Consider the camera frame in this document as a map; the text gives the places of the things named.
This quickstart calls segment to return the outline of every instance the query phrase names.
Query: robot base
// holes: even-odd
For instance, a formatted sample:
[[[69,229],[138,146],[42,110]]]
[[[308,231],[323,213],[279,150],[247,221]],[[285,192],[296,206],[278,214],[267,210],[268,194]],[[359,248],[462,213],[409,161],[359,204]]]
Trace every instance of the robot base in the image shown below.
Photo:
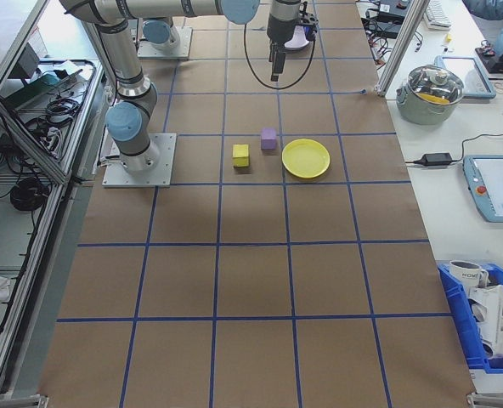
[[[111,163],[106,167],[104,187],[169,187],[172,177],[172,164],[176,148],[175,133],[152,133],[151,141],[160,151],[157,165],[143,172],[128,172],[120,163]]]
[[[180,36],[180,44],[174,48],[157,49],[150,42],[142,41],[138,48],[138,57],[141,60],[188,60],[191,49],[191,27],[176,27]]]

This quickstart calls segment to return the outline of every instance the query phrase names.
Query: yellow cube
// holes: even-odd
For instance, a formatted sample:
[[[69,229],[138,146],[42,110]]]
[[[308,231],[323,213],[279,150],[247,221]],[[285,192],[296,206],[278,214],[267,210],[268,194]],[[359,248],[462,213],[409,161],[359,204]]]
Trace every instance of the yellow cube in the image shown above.
[[[250,145],[233,144],[233,167],[250,166]]]

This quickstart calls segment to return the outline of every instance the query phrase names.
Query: blue joint cap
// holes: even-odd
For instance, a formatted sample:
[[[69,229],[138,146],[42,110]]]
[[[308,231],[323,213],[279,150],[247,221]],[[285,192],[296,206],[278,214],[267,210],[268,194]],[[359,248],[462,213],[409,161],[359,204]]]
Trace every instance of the blue joint cap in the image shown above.
[[[259,0],[221,0],[221,9],[227,20],[235,24],[246,24],[252,21],[259,8]]]
[[[128,142],[140,132],[142,116],[136,106],[121,102],[108,110],[105,124],[116,142]]]
[[[142,32],[148,41],[155,44],[163,44],[170,38],[170,26],[161,20],[146,20]]]

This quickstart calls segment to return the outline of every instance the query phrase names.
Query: cooking pot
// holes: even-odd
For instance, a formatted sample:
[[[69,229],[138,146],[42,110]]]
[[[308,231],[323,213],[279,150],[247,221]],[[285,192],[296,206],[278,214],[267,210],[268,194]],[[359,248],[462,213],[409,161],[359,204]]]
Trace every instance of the cooking pot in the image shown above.
[[[463,81],[434,65],[412,70],[397,89],[397,107],[407,121],[436,125],[445,121],[463,98]]]

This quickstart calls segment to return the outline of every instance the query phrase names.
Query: purple cube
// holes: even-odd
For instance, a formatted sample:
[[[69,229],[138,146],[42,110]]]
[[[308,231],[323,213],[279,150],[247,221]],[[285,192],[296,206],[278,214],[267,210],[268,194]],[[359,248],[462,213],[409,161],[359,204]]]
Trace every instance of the purple cube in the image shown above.
[[[261,131],[261,149],[273,150],[276,149],[276,145],[276,130],[274,130],[272,127],[264,127]]]

